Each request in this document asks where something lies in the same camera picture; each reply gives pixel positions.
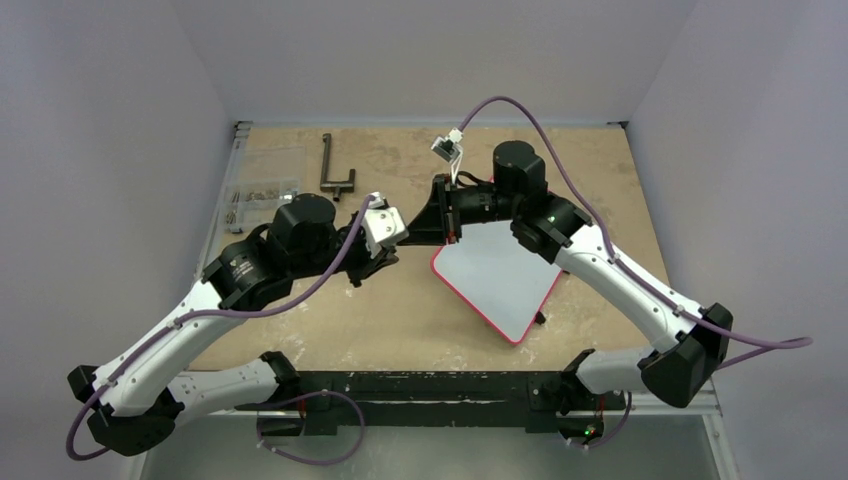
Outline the pink framed whiteboard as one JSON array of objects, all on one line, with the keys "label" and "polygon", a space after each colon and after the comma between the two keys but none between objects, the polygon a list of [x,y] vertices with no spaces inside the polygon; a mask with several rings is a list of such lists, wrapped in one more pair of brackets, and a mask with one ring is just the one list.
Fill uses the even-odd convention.
[{"label": "pink framed whiteboard", "polygon": [[433,273],[511,345],[536,322],[563,271],[522,247],[508,221],[467,225],[431,259]]}]

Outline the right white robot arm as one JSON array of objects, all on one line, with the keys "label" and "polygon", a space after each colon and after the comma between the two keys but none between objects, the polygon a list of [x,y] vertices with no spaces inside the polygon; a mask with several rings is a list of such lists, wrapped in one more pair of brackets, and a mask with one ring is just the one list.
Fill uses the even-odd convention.
[{"label": "right white robot arm", "polygon": [[603,242],[599,222],[549,191],[544,160],[518,140],[493,152],[489,182],[455,187],[437,175],[430,196],[408,226],[407,245],[454,244],[466,225],[509,221],[525,250],[575,275],[622,312],[649,342],[646,349],[582,351],[560,374],[565,410],[584,407],[614,390],[647,391],[684,408],[725,360],[721,335],[733,323],[719,303],[703,307],[651,274],[624,265],[626,255]]}]

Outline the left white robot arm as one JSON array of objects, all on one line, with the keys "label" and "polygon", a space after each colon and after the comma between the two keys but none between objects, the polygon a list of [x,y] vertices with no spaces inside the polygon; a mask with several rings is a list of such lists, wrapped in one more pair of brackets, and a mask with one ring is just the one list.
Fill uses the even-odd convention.
[{"label": "left white robot arm", "polygon": [[229,408],[284,409],[303,405],[299,373],[269,351],[234,368],[193,372],[209,346],[250,319],[295,308],[293,284],[319,289],[334,274],[354,285],[396,261],[408,231],[398,209],[379,193],[366,197],[351,221],[336,228],[334,204],[300,194],[271,221],[225,247],[174,310],[132,347],[101,366],[82,365],[68,381],[101,453],[144,453],[177,427]]}]

